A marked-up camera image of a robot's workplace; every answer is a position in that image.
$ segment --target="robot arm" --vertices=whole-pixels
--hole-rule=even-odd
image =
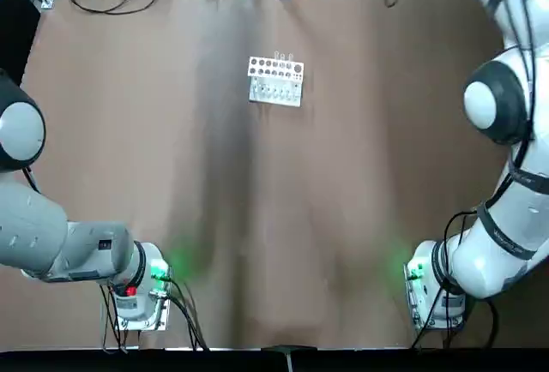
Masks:
[[[464,107],[478,131],[510,148],[510,161],[469,230],[447,243],[424,241],[405,265],[418,329],[458,328],[466,294],[498,294],[549,255],[549,2],[480,1],[502,31],[505,51],[466,82]]]
[[[153,274],[170,274],[157,247],[135,242],[122,223],[70,222],[57,203],[14,179],[44,145],[38,106],[0,71],[0,264],[43,282],[109,285],[125,329],[166,324],[168,285]]]

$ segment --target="cardboard surface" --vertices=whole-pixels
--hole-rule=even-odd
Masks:
[[[36,175],[71,219],[157,243],[210,346],[407,346],[402,263],[504,164],[462,110],[500,48],[476,0],[159,0],[127,16],[56,0],[23,82],[48,128]],[[249,56],[275,51],[305,63],[299,109],[248,102]],[[100,346],[97,285],[0,274],[2,348]],[[142,344],[186,336],[173,310]]]

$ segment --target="electronic equipment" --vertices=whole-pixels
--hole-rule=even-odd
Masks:
[[[0,0],[0,74],[7,72],[17,85],[25,73],[39,19],[31,0]]]

